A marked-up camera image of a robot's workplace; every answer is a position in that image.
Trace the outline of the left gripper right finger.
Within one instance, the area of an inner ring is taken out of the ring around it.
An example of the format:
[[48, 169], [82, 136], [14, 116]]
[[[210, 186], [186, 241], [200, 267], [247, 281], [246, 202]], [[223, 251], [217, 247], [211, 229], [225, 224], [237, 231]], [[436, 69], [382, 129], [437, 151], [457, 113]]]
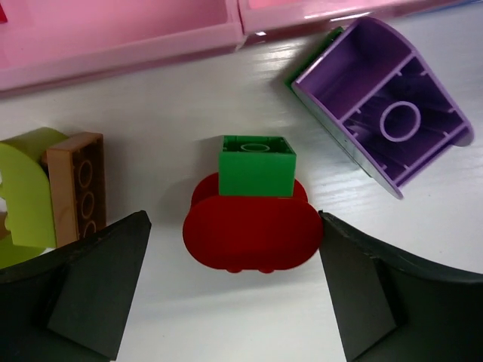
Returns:
[[480, 361], [482, 276], [320, 212], [319, 248], [347, 361]]

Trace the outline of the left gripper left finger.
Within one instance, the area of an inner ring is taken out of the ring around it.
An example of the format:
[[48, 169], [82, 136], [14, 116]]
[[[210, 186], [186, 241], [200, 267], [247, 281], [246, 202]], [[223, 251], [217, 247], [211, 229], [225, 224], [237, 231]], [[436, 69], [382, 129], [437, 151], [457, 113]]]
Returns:
[[1, 270], [3, 361], [114, 361], [151, 222], [141, 210]]

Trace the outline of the lime curved lego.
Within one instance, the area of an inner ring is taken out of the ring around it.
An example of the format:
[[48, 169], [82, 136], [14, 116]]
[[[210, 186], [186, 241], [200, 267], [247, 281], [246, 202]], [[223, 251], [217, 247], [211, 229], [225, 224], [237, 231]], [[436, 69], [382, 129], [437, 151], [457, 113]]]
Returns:
[[66, 135], [55, 129], [41, 127], [1, 141], [5, 227], [16, 246], [56, 246], [51, 188], [41, 159], [49, 147], [66, 139]]

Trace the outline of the tan lego brick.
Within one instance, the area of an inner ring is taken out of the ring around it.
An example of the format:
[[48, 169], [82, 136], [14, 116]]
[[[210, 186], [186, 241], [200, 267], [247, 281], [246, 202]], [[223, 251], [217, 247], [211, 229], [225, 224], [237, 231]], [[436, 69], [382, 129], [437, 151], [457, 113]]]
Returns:
[[45, 153], [58, 247], [106, 227], [104, 144], [101, 133], [77, 133]]

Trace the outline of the red apple lego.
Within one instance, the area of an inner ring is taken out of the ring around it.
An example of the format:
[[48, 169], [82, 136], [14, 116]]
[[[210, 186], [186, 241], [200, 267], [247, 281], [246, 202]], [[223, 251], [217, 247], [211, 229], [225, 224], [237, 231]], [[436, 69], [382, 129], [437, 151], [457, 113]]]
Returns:
[[183, 223], [186, 249], [202, 265], [271, 273], [295, 268], [318, 250], [323, 222], [299, 181], [289, 198], [220, 195], [218, 181], [213, 173], [195, 187]]

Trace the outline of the small green lego brick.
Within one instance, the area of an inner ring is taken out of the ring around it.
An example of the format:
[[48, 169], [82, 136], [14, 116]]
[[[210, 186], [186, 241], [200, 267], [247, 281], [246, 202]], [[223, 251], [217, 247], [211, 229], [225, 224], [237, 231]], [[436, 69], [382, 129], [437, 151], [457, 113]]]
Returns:
[[296, 161], [284, 137], [225, 135], [218, 158], [219, 193], [291, 197]]

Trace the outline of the purple curved lego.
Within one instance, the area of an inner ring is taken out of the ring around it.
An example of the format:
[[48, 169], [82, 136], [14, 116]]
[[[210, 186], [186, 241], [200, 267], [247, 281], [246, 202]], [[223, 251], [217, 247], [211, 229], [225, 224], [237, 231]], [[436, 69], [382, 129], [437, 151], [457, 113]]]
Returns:
[[292, 81], [292, 91], [346, 154], [396, 198], [474, 130], [419, 51], [381, 20], [362, 17]]

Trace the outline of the red lego brick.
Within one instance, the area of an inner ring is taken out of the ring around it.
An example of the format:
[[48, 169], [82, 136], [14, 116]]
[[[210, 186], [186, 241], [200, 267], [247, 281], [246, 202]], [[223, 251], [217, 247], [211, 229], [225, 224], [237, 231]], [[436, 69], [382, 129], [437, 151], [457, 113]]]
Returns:
[[5, 11], [3, 7], [0, 5], [0, 23], [6, 23], [8, 21], [8, 18], [5, 14]]

